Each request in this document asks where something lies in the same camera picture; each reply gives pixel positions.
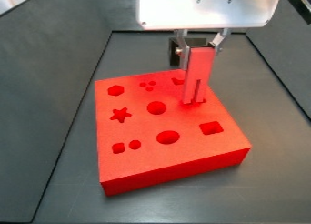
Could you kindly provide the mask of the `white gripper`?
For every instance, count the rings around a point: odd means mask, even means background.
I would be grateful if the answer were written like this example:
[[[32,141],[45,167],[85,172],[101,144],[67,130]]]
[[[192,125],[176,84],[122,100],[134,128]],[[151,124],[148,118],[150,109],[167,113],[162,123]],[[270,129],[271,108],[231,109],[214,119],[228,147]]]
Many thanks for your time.
[[[136,0],[136,19],[146,30],[175,30],[180,68],[188,67],[186,29],[223,28],[210,41],[216,53],[230,28],[262,27],[271,20],[279,0]]]

